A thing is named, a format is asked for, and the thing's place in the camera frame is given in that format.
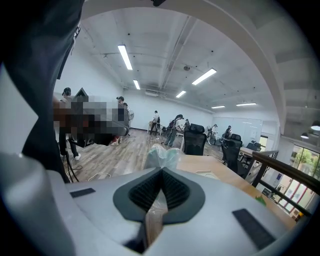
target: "wooden railing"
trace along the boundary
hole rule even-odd
[[[311,213],[308,212],[306,209],[301,207],[296,202],[292,201],[291,198],[285,196],[280,191],[276,190],[274,187],[269,185],[268,183],[264,182],[262,179],[264,173],[266,172],[267,168],[272,168],[294,180],[297,182],[305,185],[307,188],[311,189],[316,194],[320,195],[320,181],[316,180],[315,178],[303,173],[302,171],[293,168],[292,166],[280,162],[272,157],[267,156],[262,152],[253,152],[252,157],[254,160],[261,163],[261,167],[259,172],[257,173],[255,179],[253,180],[252,186],[256,187],[259,183],[265,186],[267,189],[271,190],[273,193],[278,195],[280,198],[286,200],[289,204],[293,207],[297,208],[300,212],[302,212],[306,216],[310,216]]]

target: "black pants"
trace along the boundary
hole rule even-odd
[[[79,156],[77,152],[76,145],[73,143],[70,143],[71,146],[71,151],[73,154],[73,157]],[[60,129],[59,131],[59,147],[60,147],[60,154],[65,156],[66,155],[66,148],[67,148],[67,141],[66,141],[66,133],[64,132],[63,129]]]
[[[155,127],[155,135],[157,135],[157,123],[156,122],[153,122],[152,125],[151,125],[151,130],[150,130],[150,135],[152,134],[152,130],[154,129]]]

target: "plastic bag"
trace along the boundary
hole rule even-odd
[[[181,154],[179,148],[170,148],[166,150],[161,145],[154,144],[148,152],[144,169],[153,167],[176,168]]]

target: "white cable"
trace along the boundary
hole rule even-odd
[[[109,176],[110,176],[109,179],[111,178],[111,174],[109,174],[109,173],[106,173],[106,172],[98,172],[98,173],[96,173],[95,175],[93,175],[90,179],[88,179],[88,181],[90,181],[93,177],[95,177],[95,176],[98,175],[98,174],[106,174],[106,175],[109,175]]]

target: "black panel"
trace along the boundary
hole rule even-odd
[[[82,196],[85,196],[85,195],[88,195],[88,194],[91,194],[91,193],[94,193],[96,192],[93,188],[86,188],[86,189],[81,189],[81,190],[77,190],[77,191],[73,191],[73,192],[70,192],[70,195],[73,197],[73,198],[78,198],[78,197],[82,197]]]
[[[164,225],[189,221],[205,203],[200,185],[168,168],[156,168],[119,187],[113,203],[125,219],[142,223],[160,189],[168,207],[162,220]]]
[[[246,209],[232,213],[259,250],[275,241],[275,238]]]

